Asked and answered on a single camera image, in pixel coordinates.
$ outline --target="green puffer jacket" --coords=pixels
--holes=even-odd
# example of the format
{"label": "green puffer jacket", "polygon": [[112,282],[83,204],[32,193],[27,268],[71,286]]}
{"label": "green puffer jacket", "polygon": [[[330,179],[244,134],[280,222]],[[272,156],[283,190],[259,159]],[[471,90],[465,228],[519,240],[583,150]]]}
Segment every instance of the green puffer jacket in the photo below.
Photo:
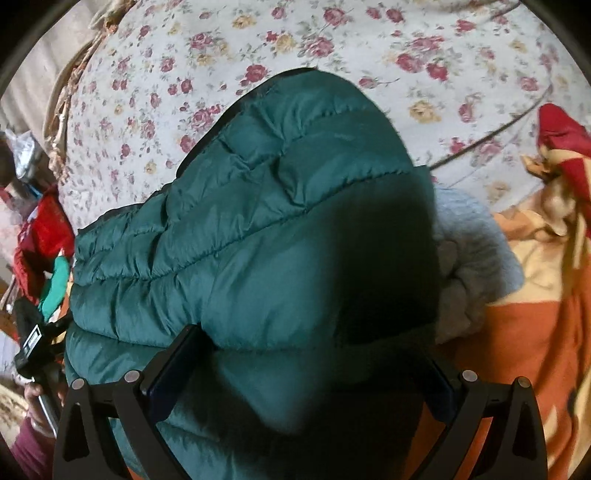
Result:
{"label": "green puffer jacket", "polygon": [[[281,74],[222,116],[174,182],[80,233],[68,380],[118,380],[201,323],[218,350],[158,426],[193,479],[356,475],[361,460],[337,448],[350,413],[320,412],[374,374],[387,339],[434,322],[432,210],[428,170],[363,93]],[[355,411],[375,411],[355,391]]]}

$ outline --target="floral bedsheet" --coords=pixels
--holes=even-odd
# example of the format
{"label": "floral bedsheet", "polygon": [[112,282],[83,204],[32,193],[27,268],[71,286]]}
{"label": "floral bedsheet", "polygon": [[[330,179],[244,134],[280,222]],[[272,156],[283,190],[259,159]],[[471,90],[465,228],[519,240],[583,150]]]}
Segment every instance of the floral bedsheet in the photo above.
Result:
{"label": "floral bedsheet", "polygon": [[591,122],[589,84],[514,0],[140,0],[73,97],[60,197],[74,229],[172,181],[226,108],[300,66],[356,84],[416,164],[493,210],[539,187],[519,155],[542,102]]}

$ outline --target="pink rose print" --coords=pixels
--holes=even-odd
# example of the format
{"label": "pink rose print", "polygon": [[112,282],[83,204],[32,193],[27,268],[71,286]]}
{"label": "pink rose print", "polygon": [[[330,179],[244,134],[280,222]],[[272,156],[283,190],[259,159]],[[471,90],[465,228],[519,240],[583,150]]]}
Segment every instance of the pink rose print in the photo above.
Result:
{"label": "pink rose print", "polygon": [[183,150],[185,153],[189,153],[196,143],[197,142],[193,140],[190,136],[184,135],[181,138],[179,145],[181,146],[181,150]]}
{"label": "pink rose print", "polygon": [[139,29],[139,37],[145,37],[148,33],[150,33],[151,30],[152,28],[149,25],[144,25],[142,28]]}
{"label": "pink rose print", "polygon": [[537,92],[540,89],[538,80],[533,77],[523,77],[519,81],[519,84],[521,85],[521,89],[526,92]]}
{"label": "pink rose print", "polygon": [[499,15],[498,17],[495,17],[494,20],[499,25],[507,25],[507,23],[509,23],[509,21],[507,20],[507,17],[505,15]]}
{"label": "pink rose print", "polygon": [[213,38],[206,33],[198,33],[191,37],[191,48],[197,50],[205,50],[208,45],[213,43]]}
{"label": "pink rose print", "polygon": [[469,124],[474,121],[474,106],[470,103],[463,103],[457,110],[460,115],[460,120],[465,124]]}
{"label": "pink rose print", "polygon": [[345,25],[349,20],[351,20],[351,18],[340,8],[324,9],[324,21],[335,28],[339,25]]}
{"label": "pink rose print", "polygon": [[367,13],[374,20],[382,18],[382,14],[380,13],[379,9],[375,7],[368,7],[365,13]]}
{"label": "pink rose print", "polygon": [[460,142],[458,137],[452,138],[452,144],[449,147],[449,151],[455,155],[456,153],[460,153],[462,150],[466,148],[466,144],[464,142]]}
{"label": "pink rose print", "polygon": [[408,53],[402,53],[396,59],[396,65],[405,72],[418,73],[423,69],[423,61],[418,57],[413,57]]}
{"label": "pink rose print", "polygon": [[156,133],[156,126],[152,120],[146,120],[142,123],[142,132],[140,137],[147,138],[148,140],[154,138]]}
{"label": "pink rose print", "polygon": [[160,99],[160,97],[158,96],[158,94],[157,94],[157,93],[153,93],[153,94],[150,96],[150,105],[152,105],[152,108],[157,108],[157,107],[158,107],[158,105],[160,105],[160,102],[161,102],[161,101],[162,101],[162,100]]}
{"label": "pink rose print", "polygon": [[495,59],[495,52],[493,52],[490,48],[488,47],[482,47],[480,49],[480,55],[482,55],[484,58],[486,58],[487,60],[494,60]]}
{"label": "pink rose print", "polygon": [[162,62],[160,63],[160,71],[161,72],[170,72],[174,67],[174,58],[172,57],[164,57]]}
{"label": "pink rose print", "polygon": [[103,119],[99,122],[99,125],[100,129],[103,132],[106,132],[113,127],[113,125],[111,124],[111,122],[109,122],[109,119],[107,117],[103,117]]}
{"label": "pink rose print", "polygon": [[127,62],[129,62],[130,59],[131,59],[131,57],[127,57],[127,58],[124,58],[123,60],[119,61],[119,64],[117,65],[117,72],[118,73],[127,72],[127,69],[128,69]]}
{"label": "pink rose print", "polygon": [[267,74],[267,69],[263,65],[250,65],[246,69],[246,79],[251,83],[260,82]]}
{"label": "pink rose print", "polygon": [[181,91],[183,93],[189,93],[191,90],[193,90],[193,85],[191,84],[191,80],[189,80],[189,79],[183,80],[183,82],[181,83]]}
{"label": "pink rose print", "polygon": [[484,142],[476,150],[474,159],[470,162],[472,167],[478,167],[488,163],[492,157],[499,154],[503,150],[503,146],[498,140],[492,139]]}
{"label": "pink rose print", "polygon": [[429,63],[427,64],[427,72],[434,80],[440,80],[441,82],[445,82],[447,80],[447,67],[443,65]]}
{"label": "pink rose print", "polygon": [[400,23],[404,21],[402,12],[396,8],[391,8],[386,11],[386,17],[388,17],[394,23]]}
{"label": "pink rose print", "polygon": [[476,24],[473,22],[469,22],[468,20],[458,20],[456,22],[456,32],[463,33],[469,32],[470,30],[474,30],[476,28]]}
{"label": "pink rose print", "polygon": [[183,3],[183,0],[168,0],[168,5],[166,7],[166,10],[170,10],[171,8],[178,7],[181,3]]}
{"label": "pink rose print", "polygon": [[410,47],[414,51],[429,52],[439,50],[439,44],[444,41],[443,37],[420,37],[415,38],[411,43]]}
{"label": "pink rose print", "polygon": [[549,72],[552,70],[552,59],[549,55],[546,55],[545,53],[540,55],[540,64],[546,67],[546,70],[548,70]]}
{"label": "pink rose print", "polygon": [[212,123],[212,114],[207,108],[201,108],[193,115],[193,118],[191,119],[191,128],[197,132],[202,132]]}
{"label": "pink rose print", "polygon": [[283,7],[275,7],[272,12],[271,12],[271,16],[275,19],[275,20],[280,20],[282,18],[285,18],[285,8]]}
{"label": "pink rose print", "polygon": [[359,86],[361,88],[369,88],[369,89],[373,89],[376,88],[378,86],[378,82],[376,82],[373,78],[371,77],[363,77],[361,78],[361,80],[359,81]]}
{"label": "pink rose print", "polygon": [[552,58],[552,60],[554,60],[555,62],[558,62],[559,61],[558,50],[556,50],[556,47],[553,45],[549,45],[548,50],[550,52],[550,57]]}
{"label": "pink rose print", "polygon": [[335,45],[325,37],[318,37],[310,45],[307,46],[307,51],[314,57],[328,57],[335,50]]}

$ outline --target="yellow rose print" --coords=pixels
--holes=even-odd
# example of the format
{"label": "yellow rose print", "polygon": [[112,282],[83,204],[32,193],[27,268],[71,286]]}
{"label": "yellow rose print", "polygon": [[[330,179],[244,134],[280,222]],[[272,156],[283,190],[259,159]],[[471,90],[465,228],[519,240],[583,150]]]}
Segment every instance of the yellow rose print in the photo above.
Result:
{"label": "yellow rose print", "polygon": [[292,51],[293,48],[297,45],[296,41],[289,33],[284,33],[283,35],[279,35],[275,42],[275,48],[279,53],[287,53]]}
{"label": "yellow rose print", "polygon": [[154,160],[150,160],[146,163],[144,171],[149,175],[154,175],[156,173],[156,163],[154,163]]}
{"label": "yellow rose print", "polygon": [[441,117],[435,111],[435,107],[425,100],[419,100],[408,111],[410,112],[410,116],[420,124],[432,124],[441,121]]}
{"label": "yellow rose print", "polygon": [[232,26],[240,30],[253,25],[256,25],[256,20],[252,15],[240,15],[240,17],[236,17],[232,22]]}
{"label": "yellow rose print", "polygon": [[527,53],[527,47],[525,46],[525,43],[520,40],[515,39],[509,43],[509,46],[514,50],[517,50],[519,53]]}

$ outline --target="hand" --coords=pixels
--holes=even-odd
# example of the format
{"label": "hand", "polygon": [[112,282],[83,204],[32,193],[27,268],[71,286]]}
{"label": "hand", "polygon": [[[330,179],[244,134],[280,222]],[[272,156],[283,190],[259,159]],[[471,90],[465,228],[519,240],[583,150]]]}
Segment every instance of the hand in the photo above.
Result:
{"label": "hand", "polygon": [[[64,400],[66,399],[66,394],[68,390],[68,385],[66,382],[61,382],[58,386],[57,396],[61,400],[61,404],[64,404]],[[43,409],[41,408],[41,404],[39,403],[39,397],[43,395],[43,388],[41,385],[31,382],[25,386],[25,400],[29,404],[29,413],[28,415],[35,420],[35,422],[44,430],[51,431],[49,424],[47,423],[47,418],[43,413]]]}

